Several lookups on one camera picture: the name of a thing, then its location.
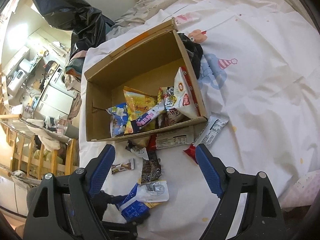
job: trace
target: red wrapper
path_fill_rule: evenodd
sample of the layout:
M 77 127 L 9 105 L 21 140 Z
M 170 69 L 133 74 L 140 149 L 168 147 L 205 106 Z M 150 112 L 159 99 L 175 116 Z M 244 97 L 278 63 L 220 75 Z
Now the red wrapper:
M 197 160 L 196 160 L 196 147 L 195 147 L 193 144 L 191 144 L 188 149 L 183 150 L 183 151 L 184 151 L 186 154 L 188 154 L 189 157 L 190 157 L 191 159 L 193 159 L 196 164 L 198 164 L 198 163 L 197 163 Z

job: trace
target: metal bolt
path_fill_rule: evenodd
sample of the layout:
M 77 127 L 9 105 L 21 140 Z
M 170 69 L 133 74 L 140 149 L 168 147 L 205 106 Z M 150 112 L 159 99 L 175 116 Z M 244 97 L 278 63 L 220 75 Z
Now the metal bolt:
M 76 174 L 82 174 L 82 173 L 84 173 L 84 168 L 76 169 Z
M 267 177 L 267 175 L 263 171 L 260 171 L 259 172 L 259 177 L 264 179 L 264 178 Z
M 232 168 L 232 167 L 228 167 L 227 168 L 227 173 L 234 173 L 235 172 L 235 169 L 234 168 Z
M 52 174 L 51 173 L 47 173 L 45 176 L 44 176 L 45 179 L 51 179 L 52 178 Z

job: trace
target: nutrition label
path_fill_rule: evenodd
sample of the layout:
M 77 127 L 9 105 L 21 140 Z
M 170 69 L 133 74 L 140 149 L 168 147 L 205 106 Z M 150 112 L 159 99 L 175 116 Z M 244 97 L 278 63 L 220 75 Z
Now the nutrition label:
M 172 146 L 178 146 L 187 143 L 187 135 L 175 136 L 173 138 L 165 138 L 156 141 L 156 148 L 162 149 Z
M 214 124 L 210 127 L 208 130 L 207 134 L 205 134 L 203 140 L 201 143 L 204 143 L 206 145 L 210 145 L 215 137 L 218 135 L 218 133 L 221 131 L 223 128 L 225 122 L 221 122 L 220 120 L 216 120 Z

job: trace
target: open cardboard box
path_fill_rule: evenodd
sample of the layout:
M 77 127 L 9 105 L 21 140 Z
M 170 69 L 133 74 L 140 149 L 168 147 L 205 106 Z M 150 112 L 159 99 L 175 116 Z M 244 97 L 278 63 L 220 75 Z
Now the open cardboard box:
M 106 109 L 125 102 L 123 87 L 156 96 L 159 87 L 173 85 L 181 66 L 185 66 L 188 72 L 199 117 L 153 131 L 111 138 L 111 115 Z M 87 141 L 126 141 L 207 121 L 196 76 L 188 53 L 175 31 L 173 19 L 116 49 L 87 70 L 84 76 L 88 80 L 85 116 Z

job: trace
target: black plastic bag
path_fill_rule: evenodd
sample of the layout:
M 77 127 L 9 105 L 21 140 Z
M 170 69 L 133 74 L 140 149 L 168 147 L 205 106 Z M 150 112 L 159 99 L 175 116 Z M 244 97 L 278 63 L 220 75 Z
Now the black plastic bag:
M 203 55 L 203 50 L 200 44 L 195 43 L 193 41 L 191 41 L 186 35 L 184 35 L 184 33 L 178 33 L 180 39 L 183 42 L 183 45 L 185 46 L 192 67 L 193 67 L 193 71 L 196 74 L 196 78 L 199 79 L 200 77 L 200 63 L 201 63 L 201 58 Z
M 71 56 L 106 41 L 106 29 L 114 22 L 85 0 L 33 0 L 37 10 L 52 27 L 73 31 Z

